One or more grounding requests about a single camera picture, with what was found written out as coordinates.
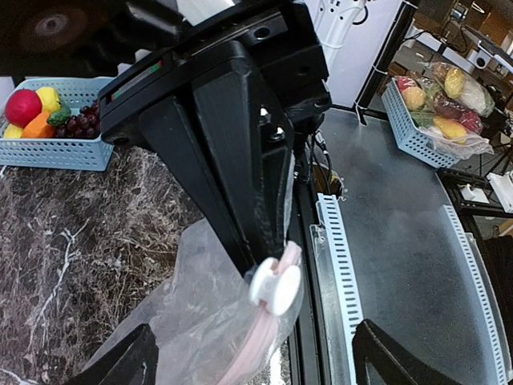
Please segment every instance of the orange vegetable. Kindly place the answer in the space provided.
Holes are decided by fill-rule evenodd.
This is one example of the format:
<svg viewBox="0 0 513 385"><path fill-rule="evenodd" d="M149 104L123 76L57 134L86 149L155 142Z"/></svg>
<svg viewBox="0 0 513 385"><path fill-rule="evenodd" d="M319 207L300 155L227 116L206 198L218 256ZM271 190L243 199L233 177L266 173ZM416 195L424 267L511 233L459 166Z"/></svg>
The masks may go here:
<svg viewBox="0 0 513 385"><path fill-rule="evenodd" d="M53 138L56 134L56 129L46 122L49 117L50 113L43 111L33 118L23 129L22 139Z"/></svg>

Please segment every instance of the plastic basket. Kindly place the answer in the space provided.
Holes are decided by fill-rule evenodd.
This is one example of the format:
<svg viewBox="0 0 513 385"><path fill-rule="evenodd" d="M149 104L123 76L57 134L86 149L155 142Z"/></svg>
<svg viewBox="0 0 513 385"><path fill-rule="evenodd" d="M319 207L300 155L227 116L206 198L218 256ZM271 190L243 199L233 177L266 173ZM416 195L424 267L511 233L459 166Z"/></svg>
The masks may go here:
<svg viewBox="0 0 513 385"><path fill-rule="evenodd" d="M453 156L433 150L430 137L416 129L393 79L383 93L382 101L399 149L435 168L449 168L458 163Z"/></svg>
<svg viewBox="0 0 513 385"><path fill-rule="evenodd" d="M53 87L73 114L78 115L79 109L93 104L99 91L111 81L112 78L37 78L25 80L16 90ZM0 110L1 136L9 124L5 109L4 105ZM113 146L104 143L101 136L94 140L0 139L0 165L105 171L112 149Z"/></svg>

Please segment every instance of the white plastic knob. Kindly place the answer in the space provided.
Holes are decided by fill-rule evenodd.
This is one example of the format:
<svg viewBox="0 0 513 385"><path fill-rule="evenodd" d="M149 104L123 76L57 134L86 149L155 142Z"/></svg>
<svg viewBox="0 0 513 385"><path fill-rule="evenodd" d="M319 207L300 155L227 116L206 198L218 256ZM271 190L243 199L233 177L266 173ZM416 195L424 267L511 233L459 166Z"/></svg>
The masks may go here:
<svg viewBox="0 0 513 385"><path fill-rule="evenodd" d="M273 269L278 264L276 258L267 258L258 266L249 286L249 300L256 306L261 301L265 308L277 317L283 315L292 305L301 284L301 269L289 266L281 275Z"/></svg>

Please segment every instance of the white perforated rail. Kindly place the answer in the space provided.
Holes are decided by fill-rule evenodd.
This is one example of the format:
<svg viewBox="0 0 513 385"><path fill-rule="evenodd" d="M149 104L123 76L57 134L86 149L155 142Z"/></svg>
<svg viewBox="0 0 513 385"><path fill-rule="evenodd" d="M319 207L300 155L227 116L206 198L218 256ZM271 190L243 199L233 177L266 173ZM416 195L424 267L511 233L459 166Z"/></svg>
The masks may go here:
<svg viewBox="0 0 513 385"><path fill-rule="evenodd" d="M344 327L345 350L349 357L349 377L351 385L356 385L352 342L356 333L356 327L363 321L360 294L337 198L323 194L317 195L319 198L319 216L326 229L329 252L337 284L338 300L340 302Z"/></svg>
<svg viewBox="0 0 513 385"><path fill-rule="evenodd" d="M471 250L471 246L468 243L467 236L463 231L462 224L458 219L458 215L456 214L454 207L449 205L444 205L443 207L447 213L447 216L449 217L450 223L452 224L454 231L456 232L456 236L458 237L458 242L462 248L462 251L465 254L465 259L467 261L468 268L472 275L472 281L474 282L474 286L478 294L479 303L481 304L481 309L483 310L483 315L486 321L488 335L490 336L491 349L493 351L493 357L495 361L495 371L498 380L497 384L506 385L507 373L506 368L504 366L503 352L501 350L499 341L499 333L497 331L495 319L491 312L490 300L488 299L487 291L484 287L481 273L479 272L479 268L476 264L474 254Z"/></svg>

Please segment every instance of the green vegetable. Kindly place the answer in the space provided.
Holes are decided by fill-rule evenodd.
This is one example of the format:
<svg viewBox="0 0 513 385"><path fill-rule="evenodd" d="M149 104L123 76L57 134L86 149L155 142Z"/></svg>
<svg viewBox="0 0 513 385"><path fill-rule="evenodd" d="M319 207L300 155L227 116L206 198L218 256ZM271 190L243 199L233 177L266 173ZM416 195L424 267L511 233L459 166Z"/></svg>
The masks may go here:
<svg viewBox="0 0 513 385"><path fill-rule="evenodd" d="M52 126L58 127L61 124L65 124L71 116L71 109L64 103L61 103L60 110L53 112L48 120L46 121L48 124Z"/></svg>

